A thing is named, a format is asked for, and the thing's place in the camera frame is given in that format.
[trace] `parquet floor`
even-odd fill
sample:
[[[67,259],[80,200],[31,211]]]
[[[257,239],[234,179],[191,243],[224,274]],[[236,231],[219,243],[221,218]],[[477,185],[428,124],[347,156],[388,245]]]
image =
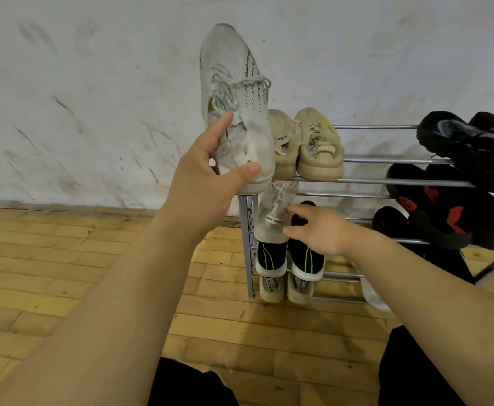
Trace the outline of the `parquet floor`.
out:
[[[0,209],[0,382],[106,273],[147,220]],[[478,272],[494,252],[464,250]],[[327,270],[351,271],[336,257]],[[392,314],[366,305],[247,298],[241,231],[219,227],[198,246],[164,355],[226,377],[245,405],[375,405]],[[484,286],[494,292],[494,279]],[[358,296],[320,282],[319,294]]]

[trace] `leg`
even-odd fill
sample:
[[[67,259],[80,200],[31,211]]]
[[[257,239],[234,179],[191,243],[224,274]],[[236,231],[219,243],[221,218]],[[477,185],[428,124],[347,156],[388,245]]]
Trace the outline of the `leg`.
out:
[[[239,406],[232,390],[224,386],[215,372],[202,373],[165,357],[160,359],[147,404]]]
[[[474,283],[459,251],[429,248],[424,258],[453,275]],[[379,405],[465,403],[446,382],[404,326],[392,330],[379,368]]]

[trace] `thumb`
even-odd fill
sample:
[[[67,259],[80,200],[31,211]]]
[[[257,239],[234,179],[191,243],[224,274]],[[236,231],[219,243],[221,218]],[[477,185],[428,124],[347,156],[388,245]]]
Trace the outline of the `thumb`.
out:
[[[236,194],[245,185],[250,183],[260,173],[261,167],[257,162],[248,162],[221,175],[219,178],[226,189]]]
[[[305,226],[287,226],[286,228],[283,228],[283,235],[305,243],[307,231]]]

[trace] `white wall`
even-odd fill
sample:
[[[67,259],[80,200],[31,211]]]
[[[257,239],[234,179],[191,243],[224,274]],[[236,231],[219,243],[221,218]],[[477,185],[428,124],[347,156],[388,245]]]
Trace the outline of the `white wall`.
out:
[[[198,51],[221,21],[291,116],[494,112],[494,0],[0,0],[0,199],[159,208],[203,129]],[[427,156],[412,131],[342,138],[349,155]]]

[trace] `finger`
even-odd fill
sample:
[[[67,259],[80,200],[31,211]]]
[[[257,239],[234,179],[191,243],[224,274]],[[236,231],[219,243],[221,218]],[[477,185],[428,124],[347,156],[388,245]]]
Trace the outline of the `finger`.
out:
[[[209,154],[217,149],[219,138],[223,136],[224,131],[230,126],[233,118],[234,113],[227,112],[196,139],[195,143],[192,144],[192,148],[202,150],[209,156]]]
[[[250,183],[260,173],[261,167],[257,162],[248,162],[224,175],[219,176],[221,183],[232,195]]]
[[[283,228],[283,235],[305,243],[307,232],[305,226],[287,226]]]
[[[305,218],[308,221],[310,218],[313,217],[313,214],[315,213],[315,209],[316,209],[316,207],[306,204],[288,205],[286,208],[288,211],[292,212],[293,214],[298,214],[300,217]]]

